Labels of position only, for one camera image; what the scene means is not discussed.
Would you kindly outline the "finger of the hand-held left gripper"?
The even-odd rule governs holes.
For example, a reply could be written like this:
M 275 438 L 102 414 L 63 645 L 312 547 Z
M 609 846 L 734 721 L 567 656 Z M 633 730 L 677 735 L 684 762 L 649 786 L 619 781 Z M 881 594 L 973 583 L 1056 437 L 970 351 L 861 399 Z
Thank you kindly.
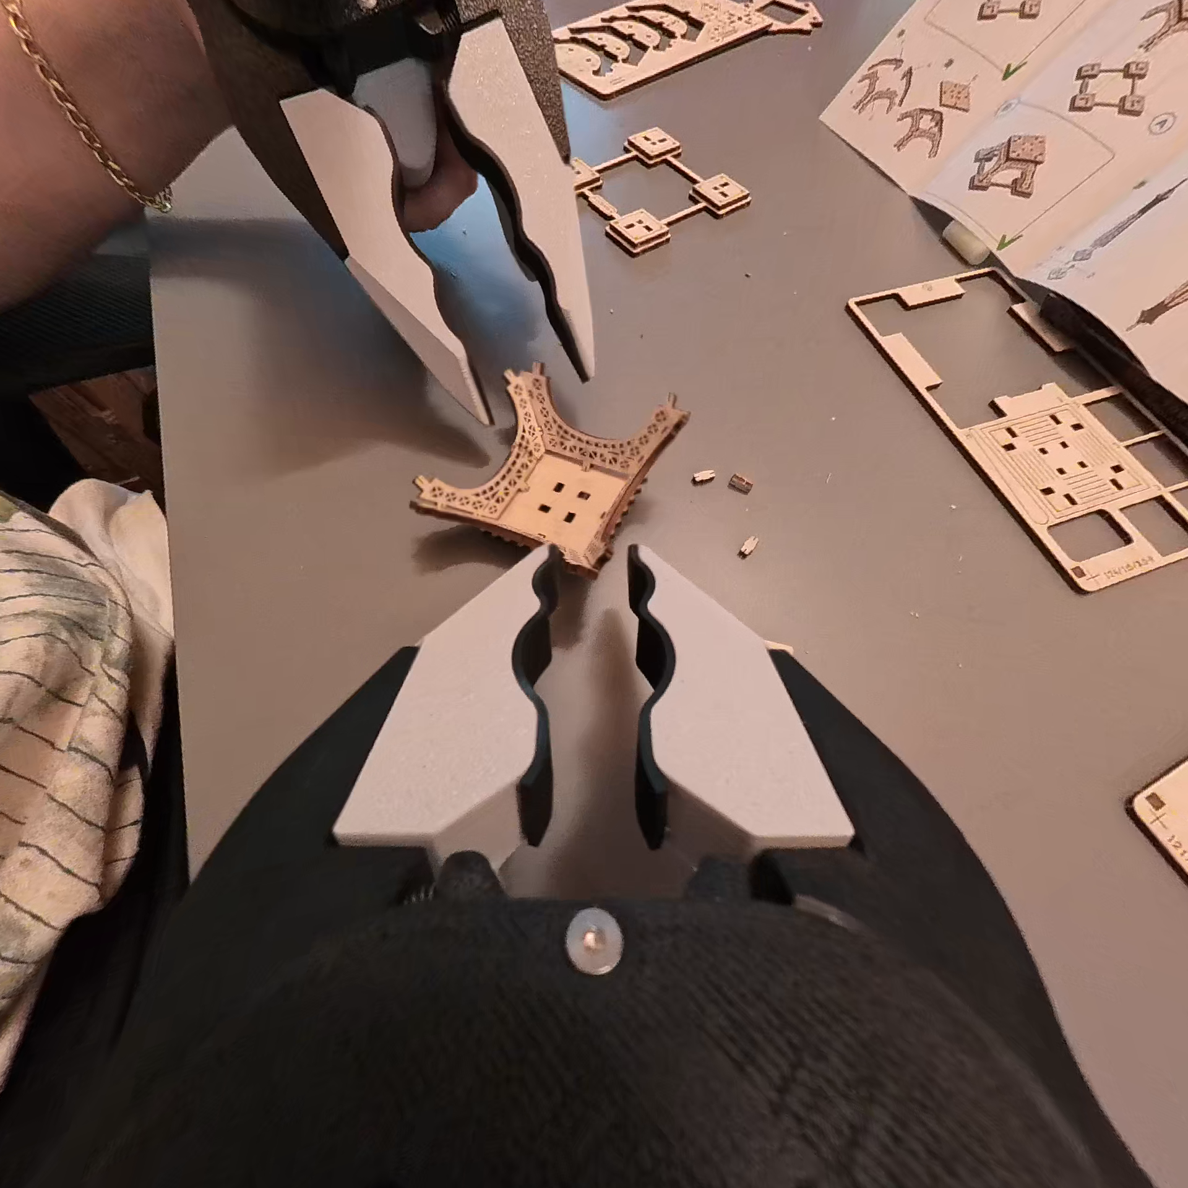
M 444 3 L 451 129 L 580 380 L 595 373 L 584 242 L 553 32 L 537 1 Z
M 466 349 L 441 315 L 434 272 L 396 214 L 397 160 L 382 119 L 324 89 L 280 107 L 342 238 L 348 272 L 440 386 L 490 426 Z

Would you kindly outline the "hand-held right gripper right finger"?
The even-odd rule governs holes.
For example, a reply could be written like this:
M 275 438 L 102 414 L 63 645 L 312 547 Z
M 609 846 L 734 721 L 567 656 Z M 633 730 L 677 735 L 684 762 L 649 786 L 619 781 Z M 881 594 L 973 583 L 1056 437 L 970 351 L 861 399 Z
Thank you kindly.
M 647 847 L 697 866 L 854 839 L 772 649 L 645 544 L 628 550 L 639 718 L 635 815 Z

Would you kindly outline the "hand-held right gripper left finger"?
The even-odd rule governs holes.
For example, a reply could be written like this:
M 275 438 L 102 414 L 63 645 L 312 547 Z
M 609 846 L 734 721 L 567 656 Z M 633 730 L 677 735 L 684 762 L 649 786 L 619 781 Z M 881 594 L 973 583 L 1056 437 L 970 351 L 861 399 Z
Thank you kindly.
M 560 550 L 530 552 L 423 636 L 333 824 L 342 846 L 475 851 L 495 870 L 539 847 L 554 805 L 547 710 Z

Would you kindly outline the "wooden tower base model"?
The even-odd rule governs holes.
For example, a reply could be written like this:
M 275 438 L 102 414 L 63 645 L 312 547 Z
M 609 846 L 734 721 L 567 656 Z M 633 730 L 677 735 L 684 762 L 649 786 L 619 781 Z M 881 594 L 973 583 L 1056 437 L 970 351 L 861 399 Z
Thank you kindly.
M 669 395 L 638 433 L 604 438 L 560 416 L 541 363 L 506 371 L 503 379 L 514 438 L 502 467 L 472 488 L 418 475 L 410 506 L 529 549 L 554 546 L 567 570 L 595 578 L 649 470 L 688 423 L 688 412 Z

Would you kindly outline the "wooden part sheet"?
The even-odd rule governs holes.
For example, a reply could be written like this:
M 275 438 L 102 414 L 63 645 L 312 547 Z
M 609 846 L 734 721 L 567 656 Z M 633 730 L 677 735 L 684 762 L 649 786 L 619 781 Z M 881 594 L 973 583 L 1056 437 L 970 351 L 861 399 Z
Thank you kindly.
M 632 1 L 553 30 L 565 81 L 598 99 L 649 82 L 768 35 L 810 35 L 813 3 Z
M 943 380 L 935 366 L 903 332 L 879 331 L 869 314 L 884 303 L 906 314 L 954 304 L 981 281 L 1002 293 L 1005 313 L 1049 356 L 1072 354 L 1089 362 L 1089 354 L 995 267 L 854 296 L 845 308 L 1069 584 L 1094 593 L 1185 560 L 1185 546 L 1159 546 L 1138 516 L 1159 513 L 1185 532 L 1185 478 L 1162 478 L 1138 453 L 1166 450 L 1185 467 L 1185 447 L 1127 387 L 1106 382 L 1072 395 L 1048 380 L 993 396 L 990 414 L 960 426 L 937 397 Z
M 1125 810 L 1161 860 L 1186 882 L 1186 759 L 1131 795 Z

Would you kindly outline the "white printed shirt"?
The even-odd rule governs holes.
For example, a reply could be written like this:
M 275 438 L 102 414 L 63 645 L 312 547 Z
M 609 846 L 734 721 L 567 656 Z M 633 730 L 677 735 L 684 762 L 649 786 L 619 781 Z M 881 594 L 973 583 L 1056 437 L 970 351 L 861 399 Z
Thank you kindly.
M 138 851 L 174 656 L 167 519 L 100 479 L 3 496 L 1 1080 L 49 960 Z

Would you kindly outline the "folded assembly manual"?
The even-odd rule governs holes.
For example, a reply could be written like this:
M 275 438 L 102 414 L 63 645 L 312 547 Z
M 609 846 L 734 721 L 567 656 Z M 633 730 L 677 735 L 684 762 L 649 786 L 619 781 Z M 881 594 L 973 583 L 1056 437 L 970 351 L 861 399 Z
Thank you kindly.
M 1185 3 L 915 3 L 821 122 L 1185 400 Z

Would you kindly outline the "square wooden frame piece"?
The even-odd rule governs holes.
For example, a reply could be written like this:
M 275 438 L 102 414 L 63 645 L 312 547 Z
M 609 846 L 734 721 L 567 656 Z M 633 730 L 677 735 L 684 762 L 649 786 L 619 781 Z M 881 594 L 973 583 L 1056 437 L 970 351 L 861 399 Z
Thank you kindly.
M 701 175 L 681 157 L 681 143 L 659 126 L 626 137 L 623 151 L 597 165 L 572 156 L 570 161 L 574 194 L 604 222 L 605 236 L 632 257 L 639 257 L 671 240 L 676 225 L 705 214 L 727 218 L 749 206 L 751 189 L 725 173 Z M 657 216 L 639 208 L 621 212 L 604 195 L 604 181 L 611 171 L 626 165 L 645 170 L 667 168 L 687 182 L 687 205 L 670 215 Z

